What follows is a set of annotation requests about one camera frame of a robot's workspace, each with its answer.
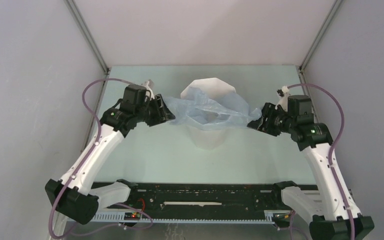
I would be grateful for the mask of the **light blue plastic trash bag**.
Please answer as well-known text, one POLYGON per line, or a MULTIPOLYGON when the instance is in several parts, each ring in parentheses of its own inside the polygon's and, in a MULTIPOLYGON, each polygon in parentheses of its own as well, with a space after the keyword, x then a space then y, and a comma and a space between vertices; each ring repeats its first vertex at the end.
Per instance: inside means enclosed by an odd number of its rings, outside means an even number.
POLYGON ((211 99, 203 90, 191 87, 185 98, 164 96, 163 101, 175 116, 170 121, 172 125, 186 125, 203 131, 246 128, 248 123, 262 116, 260 108, 252 109, 235 92, 211 99))

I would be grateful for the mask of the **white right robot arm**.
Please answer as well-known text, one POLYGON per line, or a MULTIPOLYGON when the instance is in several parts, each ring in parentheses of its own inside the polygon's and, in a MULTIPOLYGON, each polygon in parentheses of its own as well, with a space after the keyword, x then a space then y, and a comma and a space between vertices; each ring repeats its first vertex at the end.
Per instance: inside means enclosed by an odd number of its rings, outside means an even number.
POLYGON ((328 127, 314 120, 310 97, 290 95, 278 104, 267 102, 261 117, 247 126, 275 137, 290 134, 305 155, 321 203, 306 196, 292 181, 276 183, 270 201, 277 209, 288 206, 301 216, 308 224, 312 239, 362 240, 374 229, 372 217, 361 213, 342 177, 328 127))

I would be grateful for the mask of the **white octagonal trash bin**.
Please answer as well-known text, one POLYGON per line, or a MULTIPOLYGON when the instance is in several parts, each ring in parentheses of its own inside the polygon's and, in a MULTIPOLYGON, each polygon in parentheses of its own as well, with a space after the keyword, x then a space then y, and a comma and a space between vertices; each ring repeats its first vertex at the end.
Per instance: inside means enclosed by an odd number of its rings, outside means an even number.
MULTIPOLYGON (((219 78, 203 78, 192 81, 181 93, 180 98, 186 99, 190 88, 201 89, 212 100, 224 97, 229 93, 236 93, 235 87, 220 80, 219 78)), ((186 125, 193 143, 201 149, 212 150, 220 146, 226 139, 227 130, 201 130, 196 127, 186 125)))

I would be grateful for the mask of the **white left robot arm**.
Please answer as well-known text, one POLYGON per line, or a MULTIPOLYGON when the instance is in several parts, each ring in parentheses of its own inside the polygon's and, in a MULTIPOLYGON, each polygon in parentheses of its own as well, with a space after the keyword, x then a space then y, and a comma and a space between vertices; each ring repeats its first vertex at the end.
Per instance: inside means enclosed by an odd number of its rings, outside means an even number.
POLYGON ((175 118, 161 94, 154 94, 148 86, 128 85, 123 97, 103 113, 84 153, 59 180, 50 179, 46 183, 45 191, 52 206, 82 225, 103 208, 118 203, 125 208, 136 206, 138 194, 130 186, 116 181, 92 188, 95 178, 110 153, 139 123, 153 127, 175 118))

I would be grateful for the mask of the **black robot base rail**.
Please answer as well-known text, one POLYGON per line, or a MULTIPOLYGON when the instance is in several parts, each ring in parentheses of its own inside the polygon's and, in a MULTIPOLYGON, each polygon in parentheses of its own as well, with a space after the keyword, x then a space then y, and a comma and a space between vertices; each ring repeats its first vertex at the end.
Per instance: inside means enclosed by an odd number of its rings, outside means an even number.
POLYGON ((257 220, 270 211, 290 212, 274 184, 132 183, 126 205, 154 218, 257 220))

